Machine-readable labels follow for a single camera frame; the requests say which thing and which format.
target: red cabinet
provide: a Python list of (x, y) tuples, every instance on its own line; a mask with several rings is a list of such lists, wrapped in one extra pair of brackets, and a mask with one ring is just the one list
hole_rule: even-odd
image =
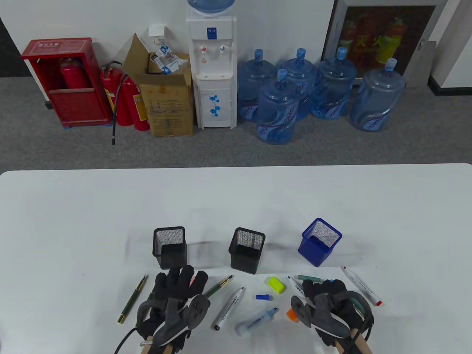
[(111, 124), (91, 38), (32, 40), (21, 58), (30, 61), (64, 128)]

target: cardboard box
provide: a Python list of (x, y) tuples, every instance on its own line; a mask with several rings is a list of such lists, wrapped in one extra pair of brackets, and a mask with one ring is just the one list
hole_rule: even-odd
[[(162, 75), (135, 34), (123, 69), (141, 90), (153, 136), (194, 133), (194, 98), (190, 61), (181, 74)], [(188, 54), (177, 54), (189, 59)]]

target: black glove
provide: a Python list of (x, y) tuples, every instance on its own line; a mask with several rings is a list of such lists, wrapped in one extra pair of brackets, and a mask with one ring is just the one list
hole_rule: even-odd
[[(325, 280), (323, 284), (314, 284), (310, 280), (305, 280), (303, 282), (303, 291), (305, 296), (310, 300), (314, 300), (315, 296), (322, 293), (329, 294), (338, 294), (346, 291), (346, 285), (341, 280)], [(354, 328), (359, 329), (362, 325), (362, 317), (360, 317), (355, 311), (354, 305), (349, 300), (341, 301), (337, 307), (332, 311), (335, 315), (339, 316), (344, 322), (347, 323), (349, 328), (352, 330)], [(316, 330), (318, 335), (323, 340), (324, 344), (327, 346), (334, 346), (335, 338), (330, 336), (325, 332)]]
[[(188, 299), (202, 293), (208, 280), (208, 275), (204, 271), (199, 271), (192, 285), (190, 285), (193, 275), (194, 268), (190, 265), (186, 265), (182, 268), (182, 272), (180, 272), (180, 267), (175, 267), (169, 270), (167, 276), (164, 273), (159, 273), (156, 276), (153, 300), (160, 301), (161, 305), (159, 308), (152, 308), (150, 318), (144, 321), (137, 329), (144, 340), (152, 336), (166, 319), (167, 300), (170, 297), (182, 300), (183, 306)], [(172, 341), (175, 352), (182, 350), (185, 339), (190, 337), (190, 333), (191, 331), (186, 331)]]

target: robotic hand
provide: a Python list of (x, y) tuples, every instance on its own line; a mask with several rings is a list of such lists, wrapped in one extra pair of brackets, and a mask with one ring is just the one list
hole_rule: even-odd
[[(199, 271), (190, 285), (194, 269), (186, 265), (169, 270), (168, 275), (159, 273), (154, 285), (153, 299), (138, 308), (137, 331), (144, 338), (143, 345), (151, 344), (149, 354), (162, 354), (168, 344), (173, 353), (184, 347), (185, 339), (206, 315), (210, 302), (202, 295), (208, 275)], [(147, 311), (150, 318), (144, 321)]]
[[(327, 346), (335, 346), (337, 341), (345, 353), (358, 353), (356, 339), (368, 330), (367, 340), (374, 324), (367, 301), (359, 293), (347, 291), (341, 280), (326, 280), (323, 284), (305, 280), (303, 291), (306, 299), (292, 297), (292, 308), (300, 321), (314, 327)], [(357, 313), (351, 299), (361, 305), (364, 318)], [(358, 332), (351, 338), (353, 329)]]

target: gray carpet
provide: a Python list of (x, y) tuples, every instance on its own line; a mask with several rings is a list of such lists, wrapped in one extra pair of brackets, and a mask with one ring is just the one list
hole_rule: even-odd
[(64, 130), (32, 78), (0, 79), (0, 173), (18, 169), (115, 169), (472, 162), (472, 96), (408, 89), (389, 129), (369, 134), (345, 119), (308, 117), (284, 146), (259, 141), (250, 123), (154, 138), (132, 127)]

